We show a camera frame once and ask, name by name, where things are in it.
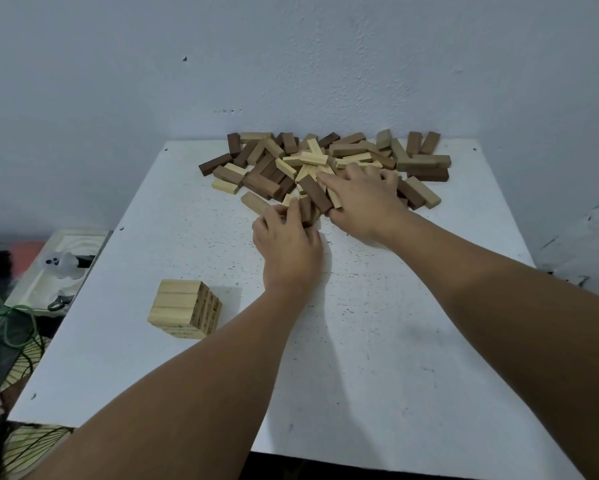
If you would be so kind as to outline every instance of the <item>pile of wooden blocks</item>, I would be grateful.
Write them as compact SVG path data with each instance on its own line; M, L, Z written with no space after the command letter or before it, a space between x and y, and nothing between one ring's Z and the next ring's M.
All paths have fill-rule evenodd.
M301 141L293 133L277 137L269 132L231 133L227 136L229 152L201 164L200 171L204 176L213 174L212 186L217 190L234 195L241 186L249 189L241 200L259 215L269 207L264 200L273 198L288 205L291 196L297 196L304 225L342 207L336 193L317 181L317 172L341 175L353 162L406 172L406 179L399 178L397 195L411 209L424 205L432 209L441 199L422 182L446 182L450 168L449 155L433 154L439 138L436 132L425 139L419 132L410 132L404 148L388 129L377 134L376 143L363 133L343 138L331 133L321 139L310 133Z
M221 311L222 302L201 281L162 280L148 322L178 339L203 339Z

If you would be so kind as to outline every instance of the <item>forearm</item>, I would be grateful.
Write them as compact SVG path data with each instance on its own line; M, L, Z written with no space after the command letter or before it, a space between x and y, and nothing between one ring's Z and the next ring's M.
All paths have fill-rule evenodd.
M599 297L411 212L386 245L533 409L585 474L599 473Z
M35 479L237 478L308 292L266 291L91 418Z

